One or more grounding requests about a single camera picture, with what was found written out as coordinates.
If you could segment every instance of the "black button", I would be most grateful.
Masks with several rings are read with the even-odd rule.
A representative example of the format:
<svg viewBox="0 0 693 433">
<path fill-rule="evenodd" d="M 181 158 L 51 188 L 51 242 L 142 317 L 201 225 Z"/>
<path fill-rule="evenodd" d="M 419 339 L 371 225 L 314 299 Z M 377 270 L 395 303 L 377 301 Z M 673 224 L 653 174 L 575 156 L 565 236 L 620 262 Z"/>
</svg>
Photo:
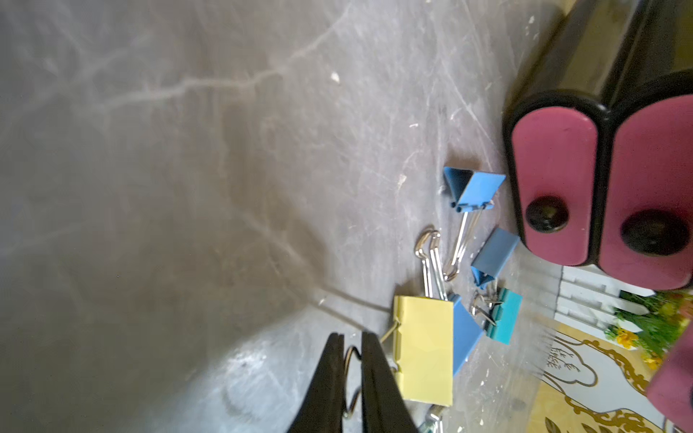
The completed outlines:
<svg viewBox="0 0 693 433">
<path fill-rule="evenodd" d="M 669 211 L 647 209 L 629 216 L 621 226 L 628 248 L 646 256 L 671 256 L 688 245 L 688 224 Z"/>
<path fill-rule="evenodd" d="M 568 207 L 558 197 L 539 197 L 527 206 L 525 217 L 539 233 L 554 233 L 568 224 Z"/>
</svg>

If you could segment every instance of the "small yellow flower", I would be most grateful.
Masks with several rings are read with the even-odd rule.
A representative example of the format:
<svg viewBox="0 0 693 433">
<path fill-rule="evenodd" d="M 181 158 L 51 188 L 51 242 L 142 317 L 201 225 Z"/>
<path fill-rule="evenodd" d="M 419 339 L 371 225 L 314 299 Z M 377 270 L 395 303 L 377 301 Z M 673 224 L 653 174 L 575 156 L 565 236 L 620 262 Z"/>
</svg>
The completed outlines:
<svg viewBox="0 0 693 433">
<path fill-rule="evenodd" d="M 623 328 L 618 329 L 618 335 L 616 336 L 616 342 L 623 346 L 624 348 L 630 349 L 635 346 L 635 342 L 638 340 L 638 336 L 629 330 Z"/>
<path fill-rule="evenodd" d="M 677 305 L 673 302 L 667 302 L 663 306 L 659 307 L 659 314 L 664 317 L 671 317 L 676 314 Z"/>
<path fill-rule="evenodd" d="M 646 357 L 644 360 L 645 364 L 647 364 L 647 366 L 653 370 L 659 369 L 659 367 L 662 365 L 662 358 L 658 357 L 657 355 Z"/>
</svg>

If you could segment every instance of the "white picket fence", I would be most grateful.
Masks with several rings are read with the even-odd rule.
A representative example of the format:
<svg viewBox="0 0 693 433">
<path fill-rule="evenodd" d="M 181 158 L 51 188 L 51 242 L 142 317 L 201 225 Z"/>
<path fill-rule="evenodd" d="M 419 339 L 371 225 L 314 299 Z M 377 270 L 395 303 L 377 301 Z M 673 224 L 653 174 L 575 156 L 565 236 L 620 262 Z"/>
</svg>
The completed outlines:
<svg viewBox="0 0 693 433">
<path fill-rule="evenodd" d="M 614 308 L 637 315 L 649 312 L 638 303 L 619 298 L 622 290 L 645 297 L 654 294 L 653 290 L 613 279 L 594 265 L 564 266 L 554 318 L 603 340 L 607 340 L 604 331 L 610 325 L 640 332 L 635 324 L 621 321 L 614 315 Z"/>
</svg>

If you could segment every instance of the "pink rubber pad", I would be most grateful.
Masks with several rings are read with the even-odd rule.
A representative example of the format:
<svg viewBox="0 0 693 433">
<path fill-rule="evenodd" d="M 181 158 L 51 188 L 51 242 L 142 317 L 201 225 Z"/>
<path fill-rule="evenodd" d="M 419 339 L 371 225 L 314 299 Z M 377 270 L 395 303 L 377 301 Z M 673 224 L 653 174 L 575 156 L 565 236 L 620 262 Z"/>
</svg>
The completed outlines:
<svg viewBox="0 0 693 433">
<path fill-rule="evenodd" d="M 669 352 L 647 387 L 647 399 L 684 432 L 693 432 L 693 326 Z"/>
<path fill-rule="evenodd" d="M 522 117 L 513 130 L 513 153 L 523 215 L 532 201 L 551 195 L 568 207 L 568 224 L 539 233 L 525 221 L 525 244 L 560 265 L 580 265 L 590 244 L 597 127 L 571 108 L 546 107 Z"/>
<path fill-rule="evenodd" d="M 599 266 L 626 283 L 653 290 L 691 279 L 693 245 L 666 257 L 630 250 L 621 226 L 645 209 L 671 211 L 693 229 L 693 95 L 662 100 L 628 117 L 613 143 Z"/>
</svg>

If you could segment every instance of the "scratched gray table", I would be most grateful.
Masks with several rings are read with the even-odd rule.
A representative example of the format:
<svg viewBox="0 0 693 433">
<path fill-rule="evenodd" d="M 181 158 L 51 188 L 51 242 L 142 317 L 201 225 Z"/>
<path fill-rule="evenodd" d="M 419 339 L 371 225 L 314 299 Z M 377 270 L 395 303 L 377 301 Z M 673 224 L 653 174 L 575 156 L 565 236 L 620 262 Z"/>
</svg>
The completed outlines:
<svg viewBox="0 0 693 433">
<path fill-rule="evenodd" d="M 0 430 L 284 431 L 328 334 L 421 292 L 420 230 L 447 256 L 443 165 L 507 171 L 554 3 L 3 0 Z M 471 253 L 514 229 L 496 202 Z M 482 341 L 447 431 L 525 424 L 559 272 L 518 247 L 514 343 Z"/>
</svg>

